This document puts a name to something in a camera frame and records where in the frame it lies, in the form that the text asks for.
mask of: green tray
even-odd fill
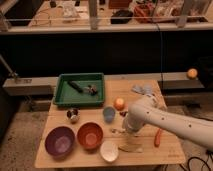
[[[95,85],[98,93],[90,95],[79,93],[67,81],[72,80],[80,87]],[[101,106],[105,100],[104,74],[103,73],[78,73],[61,74],[58,79],[53,104],[59,107],[92,107]]]

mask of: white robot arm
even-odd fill
[[[165,112],[157,109],[156,104],[151,94],[134,102],[123,121],[126,132],[137,132],[148,123],[213,151],[213,122]]]

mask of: black wall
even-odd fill
[[[162,32],[162,41],[159,32],[1,35],[0,53],[21,76],[179,72],[213,56],[212,40],[213,31]]]

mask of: cable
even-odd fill
[[[211,168],[209,167],[208,163],[204,161],[203,159],[201,159],[200,157],[196,157],[196,156],[189,158],[189,160],[187,161],[187,167],[189,171],[191,171],[190,162],[194,159],[200,160],[201,162],[203,162],[203,164],[208,168],[208,170],[211,171]]]
[[[211,160],[212,160],[212,163],[213,163],[213,157],[212,157],[212,154],[210,154],[209,156],[210,156],[210,158],[211,158]]]
[[[210,156],[210,155],[208,155],[208,157],[207,157],[207,159],[206,159],[206,163],[208,163],[208,161],[209,161],[209,156]]]
[[[179,166],[183,169],[183,171],[188,171],[182,164],[179,164]]]

